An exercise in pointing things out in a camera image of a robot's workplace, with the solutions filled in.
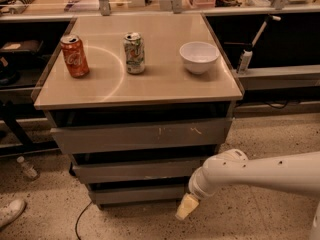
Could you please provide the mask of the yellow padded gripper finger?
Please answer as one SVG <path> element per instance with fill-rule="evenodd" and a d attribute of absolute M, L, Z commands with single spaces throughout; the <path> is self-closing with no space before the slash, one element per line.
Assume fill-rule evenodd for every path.
<path fill-rule="evenodd" d="M 199 205 L 199 201 L 192 194 L 186 193 L 180 205 L 177 208 L 175 217 L 178 220 L 184 220 L 188 215 L 190 215 Z"/>

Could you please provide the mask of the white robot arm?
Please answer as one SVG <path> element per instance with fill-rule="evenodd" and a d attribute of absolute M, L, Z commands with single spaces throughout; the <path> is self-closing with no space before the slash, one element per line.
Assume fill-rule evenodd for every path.
<path fill-rule="evenodd" d="M 239 149 L 209 157 L 189 179 L 189 191 L 177 208 L 184 220 L 225 185 L 248 185 L 320 198 L 320 152 L 250 160 Z"/>

